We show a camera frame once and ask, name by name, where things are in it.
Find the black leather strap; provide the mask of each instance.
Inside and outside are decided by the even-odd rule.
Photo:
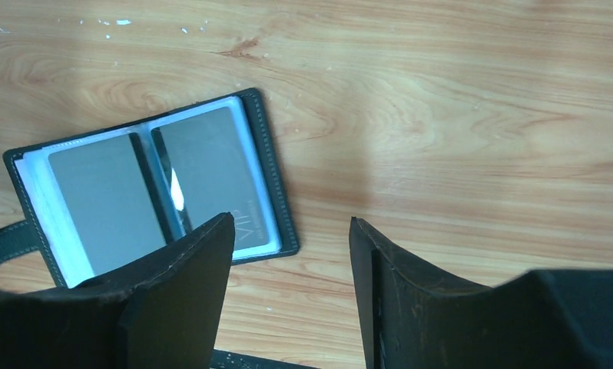
[[[23,254],[38,250],[32,227],[19,221],[0,229],[0,264]]]

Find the gray card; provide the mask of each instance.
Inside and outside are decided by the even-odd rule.
[[[235,250],[269,242],[251,175],[260,169],[245,155],[242,136],[251,138],[247,126],[242,127],[237,127],[230,109],[219,108],[151,132],[167,179],[172,180],[174,172],[179,182],[192,228],[215,214],[231,212],[236,223]]]
[[[96,275],[167,243],[140,166],[140,146],[138,136],[130,134],[48,157]]]

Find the wooden table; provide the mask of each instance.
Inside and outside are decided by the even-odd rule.
[[[362,367],[353,215],[486,284],[613,268],[613,0],[0,2],[0,225],[3,151],[252,86],[303,250],[232,269],[218,348]]]

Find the wooden surface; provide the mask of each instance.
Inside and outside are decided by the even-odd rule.
[[[232,269],[218,348],[362,367],[353,215],[486,284],[613,267],[613,0],[220,3],[0,2],[0,225],[3,151],[255,86],[303,250]]]

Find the card holder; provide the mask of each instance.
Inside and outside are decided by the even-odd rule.
[[[4,160],[58,285],[118,268],[222,211],[235,217],[233,264],[299,250],[256,89]]]

